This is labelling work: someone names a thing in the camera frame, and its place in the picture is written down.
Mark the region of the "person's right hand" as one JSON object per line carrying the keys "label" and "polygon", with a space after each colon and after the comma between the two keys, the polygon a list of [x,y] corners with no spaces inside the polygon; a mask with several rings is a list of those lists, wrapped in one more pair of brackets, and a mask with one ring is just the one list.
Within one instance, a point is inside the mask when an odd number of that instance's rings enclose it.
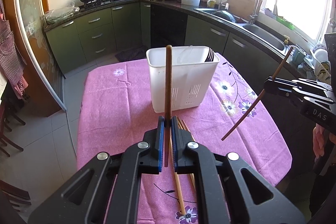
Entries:
{"label": "person's right hand", "polygon": [[315,125],[313,129],[313,152],[315,157],[318,159],[322,157],[325,153],[325,129],[319,124]]}

